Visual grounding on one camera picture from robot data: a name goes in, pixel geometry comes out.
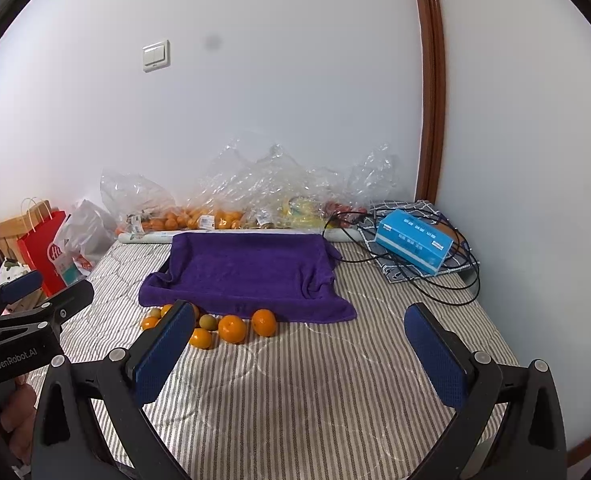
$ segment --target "striped bedsheet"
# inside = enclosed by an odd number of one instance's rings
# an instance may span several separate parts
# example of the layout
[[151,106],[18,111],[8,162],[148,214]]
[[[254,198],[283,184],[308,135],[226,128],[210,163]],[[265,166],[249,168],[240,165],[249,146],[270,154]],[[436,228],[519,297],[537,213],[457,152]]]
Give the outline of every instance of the striped bedsheet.
[[[347,259],[364,253],[336,244]],[[146,309],[140,283],[168,257],[170,245],[116,243],[89,277],[96,297],[64,326],[62,347],[72,362],[103,358],[139,335]],[[187,346],[158,400],[144,412],[194,480],[378,479],[408,476],[447,426],[444,407],[407,341],[406,307],[424,301],[470,349],[499,363],[517,360],[475,302],[449,307],[409,283],[390,284],[378,266],[340,264],[336,290],[357,319],[336,324],[280,324],[273,338],[250,331],[245,343],[214,338],[213,349]],[[445,285],[462,285],[454,275]],[[461,302],[469,292],[432,288]],[[46,368],[30,383],[39,392]],[[115,458],[130,464],[100,401],[99,424]],[[485,430],[499,426],[497,406]]]

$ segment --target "blue tissue box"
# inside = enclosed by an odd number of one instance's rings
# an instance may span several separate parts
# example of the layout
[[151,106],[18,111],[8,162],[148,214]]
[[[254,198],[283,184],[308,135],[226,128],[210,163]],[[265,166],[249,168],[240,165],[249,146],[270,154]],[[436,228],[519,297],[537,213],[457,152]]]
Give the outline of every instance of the blue tissue box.
[[453,244],[453,238],[401,209],[380,220],[375,241],[432,276]]

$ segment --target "red paper bag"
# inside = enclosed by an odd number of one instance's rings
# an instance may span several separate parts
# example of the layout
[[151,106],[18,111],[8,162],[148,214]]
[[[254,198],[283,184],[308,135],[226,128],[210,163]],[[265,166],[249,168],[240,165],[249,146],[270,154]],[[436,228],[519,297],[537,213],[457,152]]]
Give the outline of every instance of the red paper bag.
[[66,220],[64,211],[53,211],[38,225],[18,240],[19,250],[31,270],[39,270],[44,277],[42,290],[47,296],[58,293],[77,279],[72,276],[77,271],[73,260],[62,254],[53,243],[55,234]]

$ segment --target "metal bolt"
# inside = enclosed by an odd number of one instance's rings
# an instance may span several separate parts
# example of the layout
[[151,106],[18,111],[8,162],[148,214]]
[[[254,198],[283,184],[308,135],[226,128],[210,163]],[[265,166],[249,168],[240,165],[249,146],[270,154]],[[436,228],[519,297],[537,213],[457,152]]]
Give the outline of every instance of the metal bolt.
[[487,365],[491,362],[491,356],[486,352],[476,352],[474,357],[481,365]]
[[541,359],[536,359],[533,363],[533,366],[535,366],[536,370],[539,370],[541,372],[547,372],[549,370],[549,365]]
[[113,362],[121,361],[124,359],[126,355],[126,351],[124,348],[114,348],[111,352],[108,353],[108,358],[111,359]]
[[64,356],[63,355],[56,355],[53,359],[51,359],[51,366],[57,368],[58,366],[62,366],[64,364]]

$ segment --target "white label sticker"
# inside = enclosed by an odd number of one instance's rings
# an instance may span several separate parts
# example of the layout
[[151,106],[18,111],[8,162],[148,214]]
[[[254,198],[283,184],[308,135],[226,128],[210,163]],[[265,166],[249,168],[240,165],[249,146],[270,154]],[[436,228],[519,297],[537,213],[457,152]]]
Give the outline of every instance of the white label sticker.
[[215,229],[215,216],[213,215],[202,215],[197,224],[198,229]]
[[131,231],[137,235],[143,235],[144,229],[142,228],[142,215],[131,215]]

